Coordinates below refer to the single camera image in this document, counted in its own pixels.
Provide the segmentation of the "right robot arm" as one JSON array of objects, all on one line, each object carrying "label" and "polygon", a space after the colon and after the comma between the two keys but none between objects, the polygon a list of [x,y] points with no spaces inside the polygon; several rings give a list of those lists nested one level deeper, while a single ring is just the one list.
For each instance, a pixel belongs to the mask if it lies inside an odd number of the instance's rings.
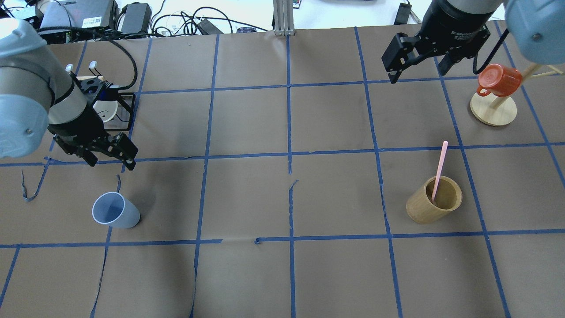
[{"label": "right robot arm", "polygon": [[406,68],[432,57],[442,57],[441,75],[464,58],[476,61],[490,36],[486,23],[499,6],[505,9],[506,30],[484,64],[473,64],[474,74],[486,68],[509,34],[527,60],[542,65],[564,63],[562,0],[433,0],[416,35],[398,33],[385,49],[381,60],[390,82],[397,83]]}]

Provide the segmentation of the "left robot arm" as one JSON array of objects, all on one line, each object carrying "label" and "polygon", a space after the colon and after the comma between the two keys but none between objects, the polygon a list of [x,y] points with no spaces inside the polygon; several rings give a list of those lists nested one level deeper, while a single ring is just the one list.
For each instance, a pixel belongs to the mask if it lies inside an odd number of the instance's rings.
[{"label": "left robot arm", "polygon": [[95,166],[99,152],[135,168],[138,148],[123,132],[110,135],[95,110],[100,102],[122,99],[119,86],[95,76],[79,79],[65,70],[32,24],[2,18],[0,39],[1,157],[34,153],[46,131],[67,155]]}]

